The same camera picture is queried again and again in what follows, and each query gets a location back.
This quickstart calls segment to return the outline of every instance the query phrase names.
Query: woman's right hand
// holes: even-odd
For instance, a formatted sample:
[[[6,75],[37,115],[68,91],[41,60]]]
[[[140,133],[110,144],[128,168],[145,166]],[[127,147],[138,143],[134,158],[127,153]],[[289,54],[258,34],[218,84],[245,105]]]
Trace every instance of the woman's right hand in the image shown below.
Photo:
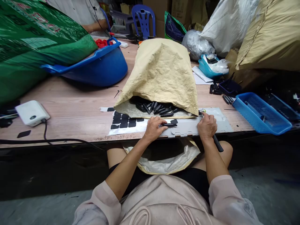
[[[204,118],[200,120],[197,125],[198,133],[202,141],[212,139],[213,135],[217,131],[217,120],[213,115],[208,115],[207,113],[202,113]]]

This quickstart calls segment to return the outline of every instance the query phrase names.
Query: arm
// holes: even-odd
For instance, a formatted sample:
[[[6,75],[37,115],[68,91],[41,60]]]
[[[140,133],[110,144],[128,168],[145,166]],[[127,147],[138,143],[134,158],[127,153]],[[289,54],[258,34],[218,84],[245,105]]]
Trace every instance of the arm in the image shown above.
[[[95,23],[88,24],[88,25],[82,25],[82,27],[88,32],[93,33],[95,31],[105,31],[108,28],[106,19],[100,19],[96,21]]]
[[[93,190],[90,200],[83,202],[75,212],[73,225],[116,224],[121,213],[119,203],[147,146],[162,134],[167,123],[160,117],[151,117],[147,129],[134,148],[119,163],[108,178]]]
[[[210,184],[215,177],[229,175],[229,171],[213,141],[213,135],[217,131],[217,121],[213,115],[208,115],[205,112],[203,116],[204,118],[197,127],[205,151],[206,173]]]
[[[116,197],[120,200],[125,193],[133,173],[137,167],[138,161],[148,145],[156,140],[167,127],[160,127],[160,124],[167,123],[160,117],[151,117],[148,121],[147,129],[134,148],[119,163],[114,171],[105,180]]]
[[[91,5],[88,5],[89,6],[88,8],[92,15],[95,16],[96,14],[97,17],[95,17],[95,19],[97,18],[98,21],[96,20],[92,24],[82,25],[82,26],[88,33],[93,33],[95,31],[105,31],[108,28],[108,24],[106,22],[105,16],[103,15],[103,11],[100,9],[100,5],[96,0],[90,0],[90,1],[91,1]]]
[[[229,171],[213,141],[217,131],[213,115],[203,113],[198,132],[205,150],[206,173],[209,186],[209,202],[215,218],[226,224],[259,224],[252,203],[244,199],[235,186]]]

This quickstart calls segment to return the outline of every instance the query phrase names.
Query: white electrical device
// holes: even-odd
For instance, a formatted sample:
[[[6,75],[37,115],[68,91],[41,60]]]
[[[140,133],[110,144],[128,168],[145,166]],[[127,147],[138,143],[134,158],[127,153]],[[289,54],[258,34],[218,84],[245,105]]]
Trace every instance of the white electrical device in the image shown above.
[[[34,127],[40,124],[42,119],[50,119],[44,107],[35,100],[18,105],[15,109],[26,126]]]

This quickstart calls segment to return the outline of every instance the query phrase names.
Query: blue plastic basin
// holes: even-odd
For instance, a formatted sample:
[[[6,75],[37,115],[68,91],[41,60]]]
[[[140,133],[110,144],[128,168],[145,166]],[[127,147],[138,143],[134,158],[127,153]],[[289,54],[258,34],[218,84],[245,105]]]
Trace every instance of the blue plastic basin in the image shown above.
[[[41,68],[55,76],[63,76],[72,80],[99,87],[111,86],[122,80],[128,66],[120,49],[120,42],[114,37],[107,40],[108,46],[98,49],[94,55],[72,66],[42,65]]]

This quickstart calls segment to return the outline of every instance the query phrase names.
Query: black shorts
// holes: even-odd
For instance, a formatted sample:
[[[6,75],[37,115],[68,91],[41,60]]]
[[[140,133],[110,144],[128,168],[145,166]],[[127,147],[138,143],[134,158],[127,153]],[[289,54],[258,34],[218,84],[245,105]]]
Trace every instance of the black shorts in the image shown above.
[[[114,165],[109,169],[109,174],[112,173],[112,171],[117,167],[117,165]],[[123,197],[128,195],[136,186],[138,186],[140,183],[142,183],[143,181],[145,181],[151,176],[152,175],[146,174],[143,171],[141,171],[138,167],[136,167],[132,179]],[[209,200],[208,200],[209,184],[208,184],[207,175],[205,171],[197,168],[187,168],[177,173],[173,173],[172,176],[179,177],[185,180],[186,182],[188,182],[190,185],[192,185],[209,204]]]

